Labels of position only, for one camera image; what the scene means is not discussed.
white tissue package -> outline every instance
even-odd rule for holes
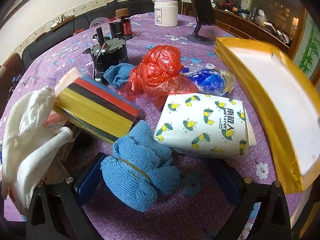
[[[242,101],[197,93],[169,95],[154,139],[196,156],[246,156],[248,132]]]

floral tablecloth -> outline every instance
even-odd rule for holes
[[[132,30],[140,34],[127,41],[129,62],[136,65],[148,52],[148,49],[156,45],[168,44],[181,50],[181,62],[185,68],[196,70],[212,67],[214,64],[218,68],[227,69],[214,53],[214,46],[192,43],[185,38],[194,30],[195,19],[179,15],[178,20],[178,26],[162,28],[154,25],[153,13],[131,17]],[[215,26],[203,26],[200,34],[211,39],[231,36]],[[96,43],[96,40],[92,40],[89,30],[84,31],[54,46],[31,64],[17,85],[0,120],[0,138],[3,137],[6,119],[12,105],[23,95],[47,85],[54,88],[60,78],[75,66],[88,76],[92,76],[91,57],[82,52],[91,47],[93,43]],[[227,162],[236,168],[241,176],[250,177],[258,183],[271,184],[276,180],[276,173],[269,144],[259,118],[238,83],[231,97],[243,101],[257,144],[249,149],[249,156],[239,161],[228,160]],[[154,130],[161,112],[147,99],[136,99],[135,103],[144,110],[145,120]],[[111,146],[96,140],[89,151],[89,157],[81,160],[76,156],[71,156],[66,163],[66,168],[70,173],[79,171],[97,152],[105,152],[110,155]],[[234,207],[227,202],[217,182],[210,174],[206,160],[178,154],[174,154],[173,158],[174,165],[180,169],[182,175],[190,172],[200,175],[204,181],[201,192],[191,197],[182,195],[179,188],[168,198],[160,199],[148,212],[141,213],[118,200],[105,183],[101,182],[90,203],[84,206],[84,210],[104,239],[200,240],[208,238],[208,232],[216,232],[221,229]],[[287,195],[286,198],[292,216],[298,205],[300,194]],[[240,239],[248,235],[257,212],[256,205]],[[6,206],[5,214],[8,219],[17,220],[16,211],[12,209],[12,206]]]

metal bolt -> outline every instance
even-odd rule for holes
[[[43,186],[43,181],[39,181],[38,186],[37,187],[42,187]]]
[[[247,184],[251,184],[252,183],[252,179],[250,179],[249,177],[245,177],[244,178],[244,182]]]
[[[281,183],[279,181],[277,181],[277,180],[274,182],[274,184],[275,184],[276,187],[281,187]]]
[[[67,177],[66,178],[66,183],[69,184],[71,182],[73,182],[73,177]]]

red stripe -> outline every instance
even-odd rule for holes
[[[82,79],[82,78],[77,78],[74,83],[86,88],[87,90],[91,91],[92,93],[95,93],[99,97],[109,101],[110,103],[114,104],[115,106],[118,106],[119,108],[123,109],[124,111],[128,112],[129,114],[132,114],[133,116],[138,116],[139,110],[125,101],[111,95],[108,92],[105,92],[101,88],[91,84],[90,82]]]

rolled blue towel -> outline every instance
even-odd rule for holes
[[[129,207],[147,211],[158,196],[169,196],[180,183],[180,172],[171,166],[169,147],[157,143],[145,121],[113,145],[114,156],[101,163],[105,183]]]
[[[120,63],[117,66],[111,66],[104,74],[103,77],[112,84],[115,88],[119,89],[124,83],[129,80],[130,72],[134,65],[129,63]]]

